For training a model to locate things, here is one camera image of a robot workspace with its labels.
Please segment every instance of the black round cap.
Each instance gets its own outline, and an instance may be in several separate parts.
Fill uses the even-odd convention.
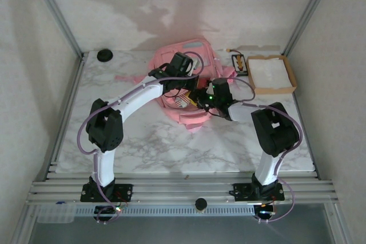
[[[254,205],[254,213],[257,217],[263,220],[270,219],[274,210],[275,208],[273,207],[273,205]]]
[[[103,49],[103,50],[99,51],[97,54],[97,59],[100,62],[107,62],[107,61],[110,61],[112,58],[113,58],[113,53],[111,50],[108,50],[108,49]]]
[[[207,201],[204,198],[199,198],[196,200],[194,205],[198,211],[203,211],[207,208]]]

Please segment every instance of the pink fabric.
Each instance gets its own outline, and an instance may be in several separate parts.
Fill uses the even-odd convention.
[[[233,67],[231,66],[223,67],[221,65],[218,56],[212,50],[208,41],[204,39],[193,39],[190,41],[181,42],[158,49],[152,60],[149,62],[149,70],[156,69],[164,63],[169,63],[172,60],[174,54],[178,51],[182,53],[187,51],[193,51],[202,56],[205,64],[204,70],[200,75],[202,77],[209,77],[210,79],[215,79],[218,77],[236,76],[236,72]],[[193,54],[188,55],[193,58],[197,58]],[[193,72],[198,73],[200,67],[201,66],[199,66]],[[131,81],[131,82],[133,81],[134,83],[139,83],[144,78],[145,78],[144,75],[137,77],[123,77],[120,75],[116,75],[114,77],[116,81]],[[167,95],[173,96],[176,95],[177,92],[178,92],[177,90],[173,90],[167,93]],[[190,104],[186,108],[181,109],[176,106],[175,100],[173,98],[159,97],[156,100],[162,107],[164,113],[169,118],[177,121],[179,124],[184,124],[187,130],[189,130],[192,133],[198,131],[202,127],[203,123],[211,118],[211,115],[207,113],[205,110],[200,110],[192,104]]]

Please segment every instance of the black mounting plate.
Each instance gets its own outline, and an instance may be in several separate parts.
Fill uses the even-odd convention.
[[[111,202],[130,202],[132,197],[132,184],[114,184]],[[90,192],[90,184],[84,184],[80,197],[81,202],[105,202],[99,192]]]
[[[251,183],[235,183],[233,184],[233,190],[229,191],[229,194],[234,196],[235,202],[241,201],[258,201],[258,197],[253,194],[253,185]],[[270,193],[263,195],[260,201],[284,201],[285,195],[282,188],[282,184],[277,183]]]
[[[237,56],[240,56],[240,58],[242,60],[241,70],[239,69],[239,64],[236,62]],[[233,54],[231,56],[231,61],[233,63],[233,67],[234,67],[235,72],[237,73],[238,77],[247,77],[248,76],[248,69],[246,68],[245,57],[242,54]]]

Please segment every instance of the black knob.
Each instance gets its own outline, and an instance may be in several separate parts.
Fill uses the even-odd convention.
[[[196,200],[195,204],[197,211],[204,211],[207,208],[207,201],[204,198]]]
[[[112,58],[113,58],[113,53],[111,50],[108,50],[108,49],[103,49],[103,50],[99,51],[97,54],[97,59],[100,62],[107,62],[107,61],[110,61]]]

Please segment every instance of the wire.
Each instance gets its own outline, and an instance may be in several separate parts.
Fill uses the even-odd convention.
[[[213,113],[211,113],[209,110],[207,111],[210,115],[213,115],[214,117],[222,117],[222,116],[220,116],[220,115],[218,115],[218,114],[213,114]]]
[[[291,186],[289,185],[289,183],[285,182],[282,178],[279,178],[279,181],[280,181],[282,184],[286,185],[286,187],[289,189],[289,191],[290,191],[290,193],[291,193],[291,197],[292,197],[291,207],[290,207],[290,209],[289,209],[285,214],[283,214],[283,215],[281,215],[280,217],[277,217],[277,218],[275,218],[275,219],[271,219],[271,220],[269,220],[268,222],[274,222],[274,221],[278,221],[278,220],[280,220],[280,219],[284,218],[285,216],[287,216],[287,215],[288,215],[288,214],[293,210],[293,207],[295,206],[295,193],[293,192],[293,190],[292,190]]]
[[[171,96],[171,97],[169,97],[169,96],[167,96],[167,95],[164,95],[164,96],[165,96],[165,97],[167,97],[167,98],[177,97],[177,96],[179,95],[179,93],[181,92],[181,90],[182,90],[182,89],[179,89],[179,90],[178,90],[178,92],[177,92],[175,95]]]
[[[267,202],[267,203],[264,203],[264,204],[262,204],[262,205],[269,205],[269,204],[272,204],[272,203],[274,203],[275,202],[275,199],[274,199],[274,197],[272,196],[272,200],[271,201],[269,201],[269,202]]]
[[[121,193],[120,193],[119,191],[116,191],[116,196],[117,196],[120,200],[122,200],[123,202],[125,202],[125,203],[126,203],[126,207],[128,207],[128,203],[127,203],[127,201],[125,201],[125,200],[122,198],[122,195],[121,195]]]
[[[274,211],[274,213],[276,213],[276,207],[275,207],[276,197],[274,197],[273,195],[271,195],[271,197],[273,199],[273,211]]]
[[[251,98],[238,100],[239,102],[247,102],[247,101],[252,101],[253,99],[255,99],[256,91],[254,90],[253,86],[250,83],[248,83],[247,81],[245,81],[241,78],[238,78],[238,77],[224,77],[224,79],[233,79],[233,80],[236,80],[236,81],[240,81],[240,82],[246,84],[252,90],[253,96]]]
[[[80,137],[81,137],[81,133],[82,133],[82,130],[83,130],[83,128],[86,126],[86,124],[95,116],[95,115],[97,115],[97,114],[99,114],[100,112],[102,112],[102,111],[104,111],[104,110],[106,110],[106,109],[108,109],[108,108],[110,108],[110,107],[113,107],[113,106],[115,106],[115,105],[117,105],[117,104],[120,104],[121,102],[123,102],[123,101],[126,101],[126,100],[128,100],[129,98],[131,98],[131,97],[133,97],[135,94],[137,94],[139,91],[141,91],[141,90],[143,90],[143,89],[145,89],[146,87],[148,87],[148,86],[151,86],[151,85],[154,85],[154,84],[156,84],[156,83],[160,83],[161,81],[168,81],[168,80],[189,80],[189,79],[193,79],[193,78],[195,78],[195,77],[197,77],[198,75],[200,75],[202,72],[203,72],[203,70],[204,70],[204,60],[202,59],[202,57],[199,55],[199,54],[197,54],[197,53],[195,53],[195,52],[193,52],[193,51],[187,51],[187,52],[185,52],[185,54],[186,53],[189,53],[189,54],[195,54],[196,56],[198,56],[198,58],[200,59],[200,61],[201,61],[201,70],[196,74],[196,75],[192,75],[192,76],[190,76],[190,77],[164,77],[164,78],[159,78],[159,79],[155,79],[155,80],[153,80],[153,81],[149,81],[149,82],[147,82],[147,83],[142,83],[140,86],[138,86],[138,87],[136,87],[134,90],[132,90],[132,91],[130,91],[130,92],[128,92],[127,94],[125,94],[123,97],[121,97],[121,98],[119,98],[119,99],[117,99],[116,101],[114,101],[114,102],[112,102],[111,104],[108,104],[107,106],[104,106],[104,107],[102,107],[102,108],[100,108],[100,109],[98,109],[98,110],[96,110],[96,111],[94,111],[94,112],[92,112],[85,120],[84,120],[84,122],[81,124],[81,126],[80,126],[80,128],[79,128],[79,130],[78,130],[78,134],[77,134],[77,139],[76,139],[76,141],[77,141],[77,146],[78,146],[78,148],[79,148],[79,150],[80,150],[80,152],[82,153],[82,154],[86,154],[86,155],[90,155],[90,154],[94,154],[94,153],[96,153],[97,151],[98,151],[98,149],[94,149],[94,150],[92,150],[92,151],[85,151],[84,149],[83,149],[83,147],[81,146],[81,141],[80,141]]]
[[[276,109],[272,106],[267,106],[267,105],[256,105],[256,104],[252,104],[252,103],[242,103],[243,106],[247,106],[247,107],[259,107],[259,108],[266,108],[266,109],[269,109],[269,110],[272,110],[272,111],[275,111],[276,113],[282,115],[283,117],[287,118],[288,120],[290,120],[296,127],[297,127],[297,131],[299,132],[299,141],[294,145],[292,146],[290,149],[288,149],[287,151],[285,151],[284,153],[281,154],[280,156],[280,159],[277,161],[275,167],[274,167],[274,171],[273,171],[273,175],[277,176],[278,173],[279,173],[279,168],[285,158],[285,156],[290,153],[291,151],[293,151],[294,149],[298,148],[299,145],[302,143],[303,141],[303,131],[301,129],[301,126],[299,123],[297,123],[297,121],[295,119],[293,119],[290,115],[288,115],[287,113],[279,110],[279,109]]]
[[[249,198],[253,193],[254,193],[254,191],[252,189],[252,191],[250,192],[250,194],[248,194],[246,197],[243,197],[243,198]]]
[[[297,123],[297,121],[295,119],[293,119],[290,115],[288,115],[287,113],[279,110],[279,109],[276,109],[272,106],[267,106],[267,105],[256,105],[256,104],[252,104],[252,103],[242,103],[242,105],[244,106],[248,106],[248,107],[259,107],[259,108],[266,108],[266,109],[269,109],[269,110],[272,110],[272,111],[275,111],[277,112],[278,114],[282,115],[283,117],[289,119],[296,127],[297,127],[297,130],[299,132],[299,141],[294,145],[292,146],[290,149],[288,149],[287,151],[285,151],[284,153],[282,153],[282,155],[280,156],[280,159],[277,161],[275,167],[274,167],[274,171],[273,171],[273,175],[277,176],[278,173],[279,173],[279,168],[285,158],[285,156],[290,153],[291,151],[293,151],[294,149],[298,148],[299,145],[302,143],[303,141],[303,131],[301,129],[301,126],[299,123]],[[277,221],[277,220],[280,220],[282,218],[284,218],[285,216],[287,216],[293,209],[294,205],[295,205],[295,193],[293,192],[291,186],[285,182],[283,179],[277,177],[277,179],[284,185],[286,185],[286,187],[289,189],[289,191],[291,192],[291,196],[292,196],[292,204],[291,204],[291,208],[285,213],[283,214],[282,216],[276,218],[276,219],[271,219],[271,220],[266,220],[266,222],[273,222],[273,221]]]
[[[226,49],[226,51],[227,51],[228,53],[230,53],[230,52],[234,51],[235,53],[238,53],[238,54],[241,54],[241,55],[242,55],[242,53],[241,53],[241,52],[239,52],[238,50],[235,50],[235,49]]]
[[[128,100],[129,98],[133,97],[135,94],[137,94],[139,91],[145,89],[146,87],[148,86],[151,86],[151,85],[155,85],[156,83],[160,83],[161,81],[168,81],[168,80],[189,80],[189,79],[193,79],[195,77],[197,77],[198,75],[200,75],[203,70],[204,70],[204,60],[202,59],[202,57],[193,52],[193,51],[187,51],[185,52],[185,54],[195,54],[196,56],[198,56],[198,58],[200,59],[201,61],[201,70],[196,74],[196,75],[192,75],[190,77],[165,77],[165,78],[160,78],[160,79],[155,79],[153,81],[149,81],[147,83],[142,83],[140,86],[136,87],[135,89],[133,89],[132,91],[128,92],[127,94],[125,94],[124,96],[122,96],[121,98],[118,98],[116,101],[108,104],[107,106],[104,106],[94,112],[92,112],[85,120],[84,122],[81,124],[79,130],[78,130],[78,134],[77,134],[77,146],[80,150],[80,152],[82,154],[85,154],[85,155],[90,155],[90,154],[94,154],[94,157],[93,157],[93,162],[94,162],[94,177],[95,177],[95,181],[96,181],[96,184],[97,184],[97,187],[98,187],[98,191],[100,192],[100,195],[101,197],[116,211],[116,215],[114,217],[112,217],[110,220],[108,221],[105,221],[104,224],[108,224],[110,222],[113,222],[115,221],[121,214],[121,211],[120,210],[117,210],[116,209],[116,206],[108,199],[108,197],[106,197],[106,195],[103,193],[102,191],[102,187],[101,187],[101,183],[99,181],[99,176],[98,176],[98,149],[94,149],[92,151],[85,151],[83,149],[83,147],[81,146],[81,133],[82,133],[82,130],[84,129],[84,127],[86,126],[86,124],[97,114],[101,113],[102,111],[110,108],[110,107],[113,107],[117,104],[120,104],[121,102],[123,101],[126,101]],[[105,207],[103,208],[101,211],[99,211],[98,215],[97,215],[97,222],[99,223],[100,222],[100,214],[101,212],[103,212],[104,210],[106,210],[108,207]]]

